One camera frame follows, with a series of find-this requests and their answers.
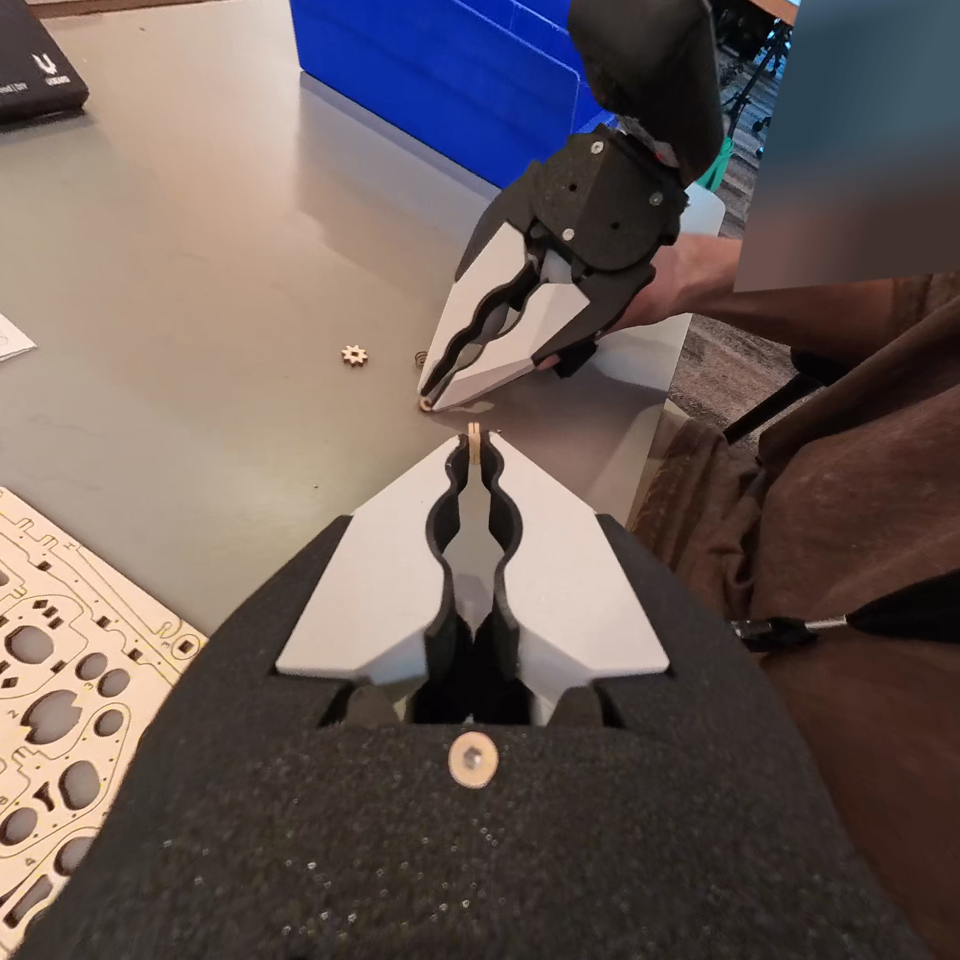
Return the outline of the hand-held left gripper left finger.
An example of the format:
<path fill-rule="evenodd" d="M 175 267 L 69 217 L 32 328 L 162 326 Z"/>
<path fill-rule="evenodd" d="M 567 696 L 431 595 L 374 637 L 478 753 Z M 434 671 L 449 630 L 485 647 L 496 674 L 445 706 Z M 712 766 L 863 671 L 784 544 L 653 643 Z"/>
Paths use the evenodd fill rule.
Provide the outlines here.
<path fill-rule="evenodd" d="M 346 520 L 274 668 L 410 695 L 421 721 L 471 713 L 471 632 L 445 550 L 460 530 L 470 441 L 451 438 Z"/>

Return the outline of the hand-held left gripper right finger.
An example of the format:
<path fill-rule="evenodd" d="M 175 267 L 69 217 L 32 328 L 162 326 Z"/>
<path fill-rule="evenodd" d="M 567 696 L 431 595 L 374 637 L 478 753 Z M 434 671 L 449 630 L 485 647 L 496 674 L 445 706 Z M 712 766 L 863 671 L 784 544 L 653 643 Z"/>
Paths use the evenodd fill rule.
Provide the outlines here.
<path fill-rule="evenodd" d="M 669 657 L 626 570 L 625 533 L 498 433 L 484 433 L 488 530 L 502 550 L 487 618 L 494 663 L 533 724 L 596 681 L 664 675 Z"/>

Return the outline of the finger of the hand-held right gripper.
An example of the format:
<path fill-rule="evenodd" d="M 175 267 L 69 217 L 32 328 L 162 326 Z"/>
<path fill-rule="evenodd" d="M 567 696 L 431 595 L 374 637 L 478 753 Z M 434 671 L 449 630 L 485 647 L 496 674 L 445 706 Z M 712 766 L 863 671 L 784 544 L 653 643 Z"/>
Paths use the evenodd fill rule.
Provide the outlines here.
<path fill-rule="evenodd" d="M 427 351 L 417 393 L 422 399 L 476 399 L 534 369 L 522 349 L 480 342 L 489 318 L 505 321 L 512 296 L 530 294 L 539 281 L 523 235 L 510 223 L 475 256 L 450 289 Z"/>
<path fill-rule="evenodd" d="M 571 283 L 539 283 L 527 297 L 525 305 L 513 326 L 507 332 L 492 340 L 498 341 L 501 338 L 507 338 L 510 345 L 521 349 L 522 357 L 531 358 L 535 368 L 537 361 L 534 356 L 588 304 L 587 297 Z M 432 410 L 434 412 L 445 411 L 452 407 L 463 406 L 484 396 L 485 394 L 476 398 L 432 398 Z"/>

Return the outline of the grey desk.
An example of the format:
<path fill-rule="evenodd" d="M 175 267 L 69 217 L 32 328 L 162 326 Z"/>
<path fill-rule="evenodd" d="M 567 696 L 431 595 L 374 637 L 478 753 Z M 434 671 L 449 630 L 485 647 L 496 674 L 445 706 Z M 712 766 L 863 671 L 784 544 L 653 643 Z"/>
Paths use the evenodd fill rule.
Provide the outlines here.
<path fill-rule="evenodd" d="M 414 355 L 492 189 L 302 78 L 284 2 L 51 32 L 91 98 L 2 134 L 2 485 L 210 642 L 15 958 L 642 958 L 570 796 L 615 730 L 495 728 L 510 808 L 275 668 L 315 537 L 466 427 Z"/>

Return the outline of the person's right hand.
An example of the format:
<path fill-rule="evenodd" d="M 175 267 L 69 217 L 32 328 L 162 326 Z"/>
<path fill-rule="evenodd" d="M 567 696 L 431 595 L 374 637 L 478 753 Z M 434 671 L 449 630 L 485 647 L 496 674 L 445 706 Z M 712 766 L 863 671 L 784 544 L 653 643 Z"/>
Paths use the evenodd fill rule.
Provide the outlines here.
<path fill-rule="evenodd" d="M 742 241 L 681 234 L 661 247 L 654 278 L 630 302 L 611 332 L 651 327 L 674 316 L 712 315 L 735 292 Z"/>

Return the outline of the green floor bin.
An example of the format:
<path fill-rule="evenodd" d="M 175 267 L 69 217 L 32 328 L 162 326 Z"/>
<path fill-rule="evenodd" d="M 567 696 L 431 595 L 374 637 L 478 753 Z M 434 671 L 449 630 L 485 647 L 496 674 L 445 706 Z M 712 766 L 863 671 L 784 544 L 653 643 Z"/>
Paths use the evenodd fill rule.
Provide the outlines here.
<path fill-rule="evenodd" d="M 715 193 L 719 189 L 726 177 L 734 148 L 734 138 L 726 136 L 714 162 L 697 180 L 699 186 L 711 193 Z"/>

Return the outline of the blue plastic bin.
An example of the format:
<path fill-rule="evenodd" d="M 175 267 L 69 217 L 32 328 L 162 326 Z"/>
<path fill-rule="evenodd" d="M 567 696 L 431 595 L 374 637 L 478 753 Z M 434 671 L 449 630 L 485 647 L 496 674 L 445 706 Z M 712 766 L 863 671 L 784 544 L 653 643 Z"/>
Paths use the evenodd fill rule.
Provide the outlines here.
<path fill-rule="evenodd" d="M 617 123 L 570 40 L 570 1 L 290 8 L 306 74 L 496 187 L 570 136 Z"/>

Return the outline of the person in brown shirt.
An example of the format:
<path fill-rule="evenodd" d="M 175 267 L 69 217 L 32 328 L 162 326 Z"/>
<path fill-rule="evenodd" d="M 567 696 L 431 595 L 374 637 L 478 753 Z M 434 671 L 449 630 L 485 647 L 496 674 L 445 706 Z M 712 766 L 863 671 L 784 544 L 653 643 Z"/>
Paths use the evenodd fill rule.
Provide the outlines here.
<path fill-rule="evenodd" d="M 894 281 L 880 330 L 753 456 L 678 429 L 633 532 L 704 606 L 833 618 L 958 570 L 958 272 Z M 762 667 L 891 899 L 958 958 L 958 645 L 837 630 Z"/>

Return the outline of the plywood parts sheet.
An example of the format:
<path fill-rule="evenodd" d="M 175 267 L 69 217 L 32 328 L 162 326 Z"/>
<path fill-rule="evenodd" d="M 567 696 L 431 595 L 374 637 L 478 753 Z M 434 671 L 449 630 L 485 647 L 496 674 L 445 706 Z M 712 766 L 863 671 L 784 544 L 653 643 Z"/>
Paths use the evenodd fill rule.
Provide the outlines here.
<path fill-rule="evenodd" d="M 2 488 L 2 946 L 63 889 L 207 638 Z"/>

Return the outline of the black model kit box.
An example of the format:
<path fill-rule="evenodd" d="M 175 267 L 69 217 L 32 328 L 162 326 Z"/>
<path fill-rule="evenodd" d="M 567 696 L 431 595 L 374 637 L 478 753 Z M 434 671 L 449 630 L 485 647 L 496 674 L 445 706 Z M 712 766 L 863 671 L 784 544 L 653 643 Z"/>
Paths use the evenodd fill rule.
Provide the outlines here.
<path fill-rule="evenodd" d="M 1 128 L 81 114 L 86 83 L 23 1 L 1 3 Z"/>

